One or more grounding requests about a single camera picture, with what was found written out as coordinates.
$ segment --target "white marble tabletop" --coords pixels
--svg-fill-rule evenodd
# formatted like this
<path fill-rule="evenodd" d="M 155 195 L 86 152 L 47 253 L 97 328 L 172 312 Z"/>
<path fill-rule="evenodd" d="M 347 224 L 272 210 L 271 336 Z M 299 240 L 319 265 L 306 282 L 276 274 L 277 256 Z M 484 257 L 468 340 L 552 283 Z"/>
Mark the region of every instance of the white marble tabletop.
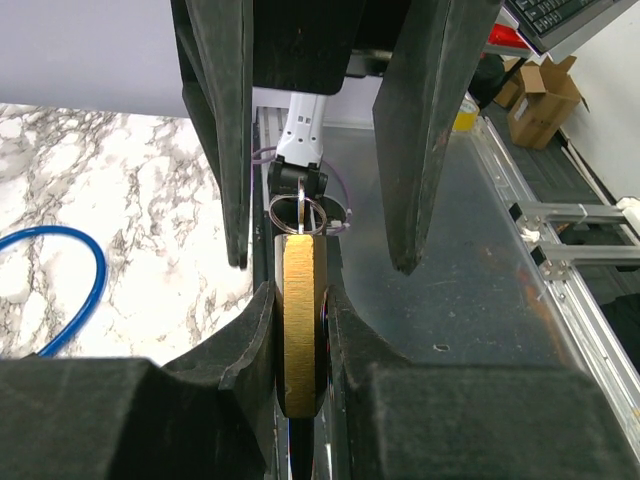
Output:
<path fill-rule="evenodd" d="M 99 307 L 60 356 L 163 364 L 251 297 L 250 268 L 227 263 L 220 193 L 187 119 L 0 104 L 0 236 L 54 224 L 92 236 L 109 268 Z M 94 274 L 91 251 L 66 237 L 1 252 L 0 357 L 42 348 Z"/>

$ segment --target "white wall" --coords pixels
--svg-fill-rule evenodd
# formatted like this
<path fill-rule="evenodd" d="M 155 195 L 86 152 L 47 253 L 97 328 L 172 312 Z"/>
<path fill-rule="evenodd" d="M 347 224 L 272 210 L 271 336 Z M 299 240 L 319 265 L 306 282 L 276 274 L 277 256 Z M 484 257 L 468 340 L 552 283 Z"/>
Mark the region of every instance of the white wall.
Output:
<path fill-rule="evenodd" d="M 589 40 L 571 70 L 587 100 L 563 126 L 614 197 L 640 197 L 640 3 Z"/>
<path fill-rule="evenodd" d="M 370 124 L 379 83 L 348 79 L 327 119 Z M 0 0 L 2 103 L 186 116 L 181 88 L 169 0 Z"/>

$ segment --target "blue cable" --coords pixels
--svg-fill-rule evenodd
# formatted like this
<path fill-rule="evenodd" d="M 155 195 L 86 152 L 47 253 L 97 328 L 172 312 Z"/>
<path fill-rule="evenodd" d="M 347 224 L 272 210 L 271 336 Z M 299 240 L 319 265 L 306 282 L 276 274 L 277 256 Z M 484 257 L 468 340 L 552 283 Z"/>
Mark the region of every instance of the blue cable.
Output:
<path fill-rule="evenodd" d="M 80 230 L 76 230 L 75 228 L 63 227 L 60 225 L 44 225 L 41 227 L 25 228 L 24 230 L 20 230 L 19 232 L 0 238 L 0 251 L 7 248 L 9 245 L 19 242 L 20 240 L 39 235 L 65 235 L 67 237 L 80 240 L 91 249 L 93 256 L 96 259 L 96 278 L 93 282 L 93 286 L 91 287 L 91 291 L 89 292 L 89 296 L 67 326 L 64 327 L 53 340 L 38 352 L 40 357 L 53 357 L 71 341 L 78 331 L 80 331 L 98 306 L 100 298 L 102 298 L 104 288 L 107 284 L 107 259 L 105 258 L 104 252 L 100 249 L 98 243 L 89 235 L 81 232 Z"/>

